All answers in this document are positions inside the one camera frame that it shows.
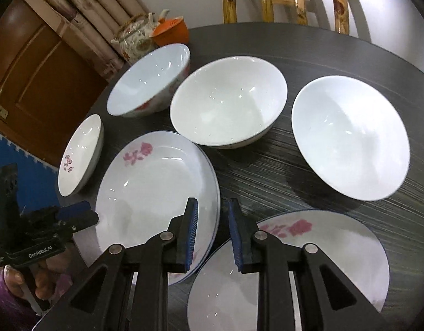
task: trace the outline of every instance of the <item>white wall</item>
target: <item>white wall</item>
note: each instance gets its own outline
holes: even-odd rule
[[[159,13],[183,15],[189,28],[223,23],[222,0],[142,0]],[[310,0],[309,25],[334,29],[333,0]],[[236,0],[239,22],[262,21],[260,0]],[[411,0],[349,0],[350,35],[393,52],[424,71],[424,20]],[[275,21],[295,21],[293,8],[274,6]]]

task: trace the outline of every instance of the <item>purple sleeve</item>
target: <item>purple sleeve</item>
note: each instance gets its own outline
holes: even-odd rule
[[[6,319],[5,323],[11,323],[16,330],[20,331],[31,331],[40,319],[27,301],[10,293],[4,281],[3,271],[0,273],[0,314],[2,319]]]

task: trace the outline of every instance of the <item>small white dish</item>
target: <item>small white dish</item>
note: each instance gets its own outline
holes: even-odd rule
[[[325,210],[281,214],[258,223],[283,243],[302,247],[315,243],[365,297],[381,311],[388,293],[387,255],[376,236],[357,220]],[[297,309],[297,298],[292,294]],[[258,274],[241,274],[232,244],[226,242],[199,270],[188,300],[191,331],[257,329]],[[296,330],[301,330],[295,312]]]
[[[266,134],[286,101],[287,83],[274,65],[256,57],[227,57],[186,78],[172,99],[170,118],[194,143],[238,148]]]
[[[219,186],[206,155],[177,133],[157,131],[129,143],[114,158],[97,195],[97,258],[112,244],[132,247],[167,230],[184,214],[189,197],[198,200],[193,262],[187,274],[170,274],[169,285],[200,266],[212,247],[220,214]],[[85,257],[85,249],[79,250]]]
[[[357,79],[326,76],[308,83],[294,101],[292,128],[315,173],[354,199],[388,197],[408,173],[410,144],[400,116]]]
[[[76,129],[59,167],[59,192],[77,193],[88,181],[100,158],[103,146],[103,123],[98,114],[86,118]]]
[[[189,74],[190,51],[170,44],[154,50],[131,66],[109,95],[112,116],[139,117],[162,111]]]

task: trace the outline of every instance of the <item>blue foam mat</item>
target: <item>blue foam mat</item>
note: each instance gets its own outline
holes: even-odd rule
[[[57,172],[43,163],[36,161],[31,155],[25,155],[22,149],[7,139],[0,139],[0,167],[17,163],[18,192],[17,202],[21,211],[59,205],[54,185]]]

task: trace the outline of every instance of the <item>orange cup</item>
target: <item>orange cup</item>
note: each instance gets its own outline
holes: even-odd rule
[[[152,33],[151,38],[160,47],[169,44],[188,44],[189,30],[183,16],[179,16],[170,20],[162,20]]]

